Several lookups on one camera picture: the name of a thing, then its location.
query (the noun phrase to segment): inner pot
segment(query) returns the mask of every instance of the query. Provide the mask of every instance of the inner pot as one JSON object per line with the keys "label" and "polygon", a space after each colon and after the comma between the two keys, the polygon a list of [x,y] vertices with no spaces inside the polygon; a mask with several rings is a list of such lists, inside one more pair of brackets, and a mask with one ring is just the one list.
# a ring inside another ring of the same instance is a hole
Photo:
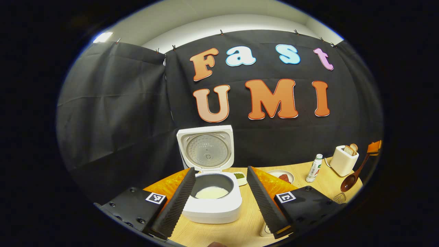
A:
{"label": "inner pot", "polygon": [[226,195],[223,196],[225,197],[230,192],[232,192],[234,184],[232,179],[230,177],[227,177],[226,175],[216,174],[216,173],[199,175],[195,178],[195,184],[194,187],[192,188],[191,196],[195,197],[195,195],[200,190],[211,186],[225,189],[228,192]]}

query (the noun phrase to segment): small dish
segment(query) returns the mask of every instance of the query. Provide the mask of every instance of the small dish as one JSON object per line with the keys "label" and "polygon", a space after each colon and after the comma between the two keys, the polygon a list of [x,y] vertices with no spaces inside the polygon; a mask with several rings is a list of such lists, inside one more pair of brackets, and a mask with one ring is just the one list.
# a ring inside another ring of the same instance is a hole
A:
{"label": "small dish", "polygon": [[240,172],[240,171],[237,171],[237,172],[234,172],[233,174],[242,174],[242,175],[244,175],[243,178],[238,178],[238,179],[237,179],[237,180],[238,180],[238,185],[239,185],[239,186],[243,186],[243,185],[246,185],[246,184],[247,184],[247,177],[245,176],[244,173],[242,173],[242,172]]}
{"label": "small dish", "polygon": [[271,175],[275,176],[276,178],[280,177],[282,174],[286,174],[288,176],[288,180],[290,181],[290,183],[292,184],[294,182],[294,176],[289,171],[271,170],[268,172],[268,174],[271,174]]}

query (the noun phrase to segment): orange letter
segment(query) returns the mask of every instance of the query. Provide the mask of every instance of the orange letter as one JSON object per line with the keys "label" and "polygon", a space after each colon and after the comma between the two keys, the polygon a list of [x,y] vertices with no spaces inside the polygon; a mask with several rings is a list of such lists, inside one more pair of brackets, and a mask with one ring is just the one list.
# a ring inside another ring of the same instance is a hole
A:
{"label": "orange letter", "polygon": [[206,67],[206,65],[209,65],[212,68],[215,65],[215,59],[211,55],[218,55],[218,50],[212,48],[190,58],[190,61],[194,63],[194,81],[199,81],[212,75],[212,70],[207,70]]}
{"label": "orange letter", "polygon": [[245,86],[250,89],[252,96],[252,112],[248,115],[249,119],[263,119],[265,113],[262,112],[261,103],[270,117],[274,117],[279,104],[281,110],[277,114],[280,118],[295,118],[299,114],[294,105],[295,82],[291,79],[281,79],[277,82],[274,94],[261,80],[249,80]]}
{"label": "orange letter", "polygon": [[316,116],[328,116],[328,100],[326,98],[326,89],[328,85],[323,81],[313,81],[313,87],[316,89],[317,93],[317,109],[314,112]]}
{"label": "orange letter", "polygon": [[210,112],[209,103],[207,102],[209,89],[200,89],[193,93],[193,96],[197,99],[198,114],[204,121],[218,123],[229,116],[229,99],[227,98],[227,92],[229,90],[229,85],[221,85],[213,89],[213,91],[218,94],[220,108],[219,112],[215,114]]}

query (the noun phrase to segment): blue letter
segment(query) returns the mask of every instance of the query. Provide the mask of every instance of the blue letter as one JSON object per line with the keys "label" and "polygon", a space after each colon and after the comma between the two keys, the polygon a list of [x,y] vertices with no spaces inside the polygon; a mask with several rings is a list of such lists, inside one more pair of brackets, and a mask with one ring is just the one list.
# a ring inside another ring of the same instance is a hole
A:
{"label": "blue letter", "polygon": [[226,64],[229,66],[252,65],[256,62],[256,58],[252,56],[252,50],[245,46],[237,46],[229,49],[227,55],[230,55],[226,59]]}
{"label": "blue letter", "polygon": [[279,44],[276,46],[276,51],[281,54],[279,58],[284,63],[298,64],[300,57],[297,55],[297,49],[292,45]]}

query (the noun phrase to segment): ceiling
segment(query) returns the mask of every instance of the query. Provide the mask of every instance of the ceiling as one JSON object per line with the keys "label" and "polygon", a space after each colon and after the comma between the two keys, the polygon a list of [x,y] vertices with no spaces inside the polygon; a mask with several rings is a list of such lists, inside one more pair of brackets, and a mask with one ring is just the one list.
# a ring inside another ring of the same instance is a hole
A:
{"label": "ceiling", "polygon": [[219,15],[266,15],[305,25],[307,14],[276,0],[163,0],[121,20],[108,41],[143,45],[176,27]]}

